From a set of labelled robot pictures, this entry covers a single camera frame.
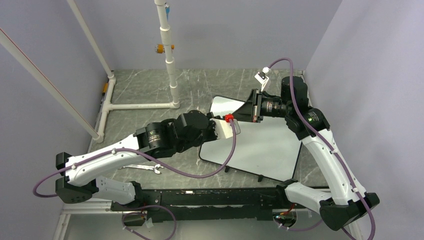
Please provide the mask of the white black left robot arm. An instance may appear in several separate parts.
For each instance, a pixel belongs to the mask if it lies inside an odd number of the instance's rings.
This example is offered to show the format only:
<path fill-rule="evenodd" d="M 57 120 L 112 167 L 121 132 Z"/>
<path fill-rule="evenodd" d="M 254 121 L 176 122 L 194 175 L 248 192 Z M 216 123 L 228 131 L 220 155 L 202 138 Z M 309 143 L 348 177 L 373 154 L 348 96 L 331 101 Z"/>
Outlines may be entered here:
<path fill-rule="evenodd" d="M 223 136 L 228 122 L 191 110 L 177 118 L 152 122 L 110 146 L 85 155 L 66 152 L 56 156 L 57 168 L 64 170 L 55 182 L 55 193 L 66 204 L 91 198 L 111 200 L 131 210 L 144 204 L 142 187 L 135 181 L 119 182 L 103 175 L 119 168 L 143 163 L 149 159 L 170 158 L 203 143 Z"/>

